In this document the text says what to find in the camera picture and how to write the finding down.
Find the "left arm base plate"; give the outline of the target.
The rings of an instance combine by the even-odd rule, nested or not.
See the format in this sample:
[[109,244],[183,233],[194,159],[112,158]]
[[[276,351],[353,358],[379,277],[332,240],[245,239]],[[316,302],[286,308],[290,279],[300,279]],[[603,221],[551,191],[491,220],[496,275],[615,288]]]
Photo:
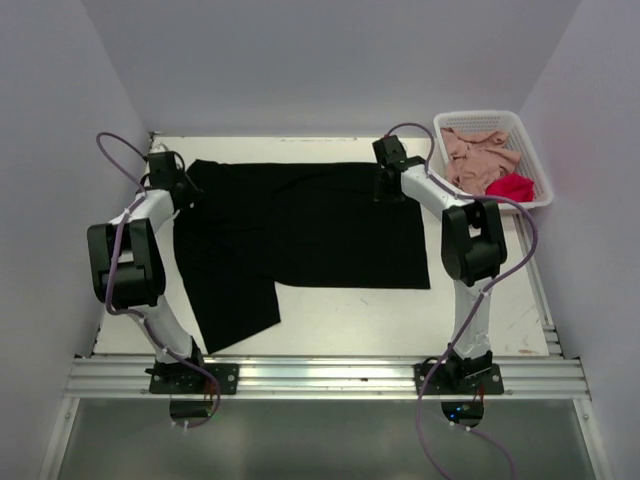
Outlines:
[[238,364],[206,363],[203,368],[216,378],[218,387],[213,389],[207,377],[182,364],[155,363],[152,368],[145,369],[145,373],[151,377],[149,392],[167,395],[196,395],[209,392],[221,395],[236,394],[239,380]]

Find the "black t shirt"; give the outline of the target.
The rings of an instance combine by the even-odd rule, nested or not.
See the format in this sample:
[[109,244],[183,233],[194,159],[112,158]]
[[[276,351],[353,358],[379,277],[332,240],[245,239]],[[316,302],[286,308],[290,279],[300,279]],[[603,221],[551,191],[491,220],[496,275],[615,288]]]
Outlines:
[[374,197],[373,163],[198,160],[201,195],[174,221],[174,256],[208,351],[280,322],[278,285],[430,286],[420,205]]

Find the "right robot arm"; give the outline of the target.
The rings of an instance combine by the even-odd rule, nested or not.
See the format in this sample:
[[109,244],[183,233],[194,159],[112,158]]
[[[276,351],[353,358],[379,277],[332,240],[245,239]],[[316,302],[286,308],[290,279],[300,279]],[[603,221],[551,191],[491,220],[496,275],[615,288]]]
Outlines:
[[407,155],[395,135],[373,143],[375,198],[412,199],[441,223],[441,261],[453,280],[454,328],[440,359],[414,366],[420,394],[471,394],[496,372],[489,339],[490,283],[507,258],[498,204],[455,189],[428,162]]

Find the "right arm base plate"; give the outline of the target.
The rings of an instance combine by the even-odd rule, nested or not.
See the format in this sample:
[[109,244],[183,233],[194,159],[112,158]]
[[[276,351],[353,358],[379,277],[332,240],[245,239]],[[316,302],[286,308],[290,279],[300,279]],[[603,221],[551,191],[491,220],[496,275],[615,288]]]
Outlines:
[[502,374],[497,364],[492,364],[489,369],[471,376],[452,373],[441,365],[429,378],[426,386],[423,386],[426,376],[433,366],[434,363],[413,366],[417,393],[423,391],[424,395],[430,396],[479,396],[480,394],[502,395],[505,393]]

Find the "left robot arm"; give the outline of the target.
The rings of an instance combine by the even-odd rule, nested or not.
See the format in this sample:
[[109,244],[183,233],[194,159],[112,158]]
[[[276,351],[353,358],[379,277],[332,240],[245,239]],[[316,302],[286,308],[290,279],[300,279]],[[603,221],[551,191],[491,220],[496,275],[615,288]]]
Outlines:
[[136,322],[155,353],[153,393],[215,391],[196,341],[180,325],[165,297],[166,273],[156,241],[160,227],[188,209],[202,191],[174,151],[146,157],[149,184],[127,209],[87,230],[93,289],[111,315]]

